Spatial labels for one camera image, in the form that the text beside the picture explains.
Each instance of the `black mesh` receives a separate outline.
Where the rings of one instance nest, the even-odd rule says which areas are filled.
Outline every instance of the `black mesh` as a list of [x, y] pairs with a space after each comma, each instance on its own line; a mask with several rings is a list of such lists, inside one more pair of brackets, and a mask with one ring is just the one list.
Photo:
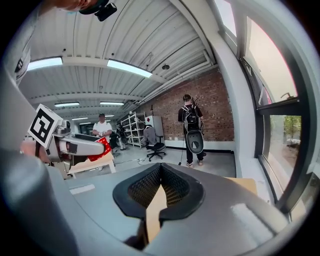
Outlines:
[[149, 206], [159, 189], [160, 169], [161, 167], [158, 167], [128, 188], [129, 196], [145, 208]]
[[172, 171], [162, 168], [161, 185], [166, 195], [166, 205], [172, 206], [189, 193], [188, 183]]
[[166, 163], [156, 163], [133, 175], [113, 190], [113, 199], [122, 212], [131, 217], [146, 219], [146, 209], [162, 185], [167, 208], [159, 213], [162, 225], [165, 220], [188, 217], [202, 204], [205, 191], [199, 181]]

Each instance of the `corrugated metal ceiling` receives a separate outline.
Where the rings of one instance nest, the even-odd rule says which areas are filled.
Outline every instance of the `corrugated metal ceiling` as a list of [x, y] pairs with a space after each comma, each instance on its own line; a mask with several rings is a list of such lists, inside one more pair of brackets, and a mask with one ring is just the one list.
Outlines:
[[[168, 80], [206, 60], [205, 47], [198, 34], [168, 0], [112, 2], [117, 6], [117, 12], [104, 22], [99, 22], [94, 15], [61, 10], [40, 17], [32, 38], [31, 59], [55, 56], [115, 59]], [[163, 70], [164, 64], [170, 65], [170, 69]], [[61, 102], [59, 97], [63, 94], [109, 93], [144, 97], [159, 86], [161, 83], [154, 80], [114, 69], [59, 66], [28, 72], [19, 87], [30, 100], [54, 96], [52, 102], [45, 103], [52, 108], [54, 103]], [[100, 106], [98, 97], [78, 101], [80, 107], [59, 115], [77, 117], [100, 112], [97, 108], [90, 112], [90, 107]], [[127, 102], [126, 99], [110, 101]], [[116, 117], [120, 117], [130, 108], [125, 105], [108, 110], [117, 112]]]

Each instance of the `window frame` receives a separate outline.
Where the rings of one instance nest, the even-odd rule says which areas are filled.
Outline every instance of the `window frame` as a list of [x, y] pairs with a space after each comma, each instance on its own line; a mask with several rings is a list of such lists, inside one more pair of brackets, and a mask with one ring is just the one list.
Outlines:
[[[208, 3], [212, 2], [212, 4], [209, 4], [209, 6], [216, 17], [219, 27], [219, 34], [226, 41], [237, 57], [249, 85], [252, 102], [255, 107], [256, 140], [254, 157], [259, 160], [265, 172], [272, 195], [274, 197], [275, 206], [284, 214], [288, 214], [300, 200], [300, 197], [312, 176], [312, 173], [307, 174], [307, 171], [315, 149], [315, 141], [317, 136], [317, 113], [316, 100], [311, 91], [311, 81], [307, 74], [307, 69], [301, 61], [301, 57], [297, 53], [293, 43], [286, 38], [285, 33], [279, 32], [279, 27], [276, 24], [277, 21], [270, 18], [268, 13], [258, 13], [256, 11], [259, 10], [258, 3], [254, 1], [250, 1], [249, 3], [248, 1], [240, 0], [225, 1], [231, 4], [233, 12], [236, 29], [236, 51], [232, 49], [230, 42], [225, 39], [228, 31], [222, 22], [222, 18], [215, 1], [207, 0]], [[267, 35], [278, 48], [292, 75], [292, 79], [297, 91], [297, 97], [268, 105], [258, 106], [260, 95], [257, 95], [256, 93], [259, 91], [257, 90], [259, 88], [259, 85], [256, 81], [257, 77], [255, 76], [252, 67], [244, 59], [248, 37], [247, 17], [257, 23], [261, 29], [267, 33]], [[253, 75], [249, 74], [246, 66], [252, 69], [251, 73], [253, 73]], [[279, 196], [279, 192], [276, 192], [279, 191], [277, 184], [272, 182], [274, 177], [269, 175], [269, 173], [274, 172], [267, 159], [264, 157], [264, 153], [266, 154], [266, 151], [269, 153], [270, 149], [270, 115], [301, 116], [301, 143], [299, 152], [289, 183], [281, 196]]]

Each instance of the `wooden board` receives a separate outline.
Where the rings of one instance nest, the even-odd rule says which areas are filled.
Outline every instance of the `wooden board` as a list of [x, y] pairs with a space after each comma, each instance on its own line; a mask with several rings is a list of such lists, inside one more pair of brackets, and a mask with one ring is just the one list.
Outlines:
[[258, 196], [256, 182], [253, 178], [228, 178]]
[[89, 159], [87, 159], [84, 162], [77, 163], [76, 165], [71, 167], [68, 173], [75, 174], [75, 173], [83, 172], [86, 170], [91, 170], [101, 166], [105, 166], [107, 165], [107, 163], [109, 163], [113, 159], [114, 159], [114, 156], [112, 155], [111, 152], [109, 152], [108, 154], [99, 158], [96, 161], [91, 162]]

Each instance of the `metal shelving unit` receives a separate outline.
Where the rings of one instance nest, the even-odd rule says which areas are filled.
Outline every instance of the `metal shelving unit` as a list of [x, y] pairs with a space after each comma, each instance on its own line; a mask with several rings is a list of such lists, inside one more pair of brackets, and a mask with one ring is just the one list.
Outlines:
[[134, 112], [132, 115], [129, 115], [128, 118], [121, 121], [121, 125], [124, 129], [129, 128], [129, 130], [125, 130], [126, 138], [128, 139], [128, 143], [133, 146], [138, 146], [142, 148], [144, 144], [142, 143], [142, 139], [144, 137], [144, 125], [145, 125], [146, 113], [137, 113]]

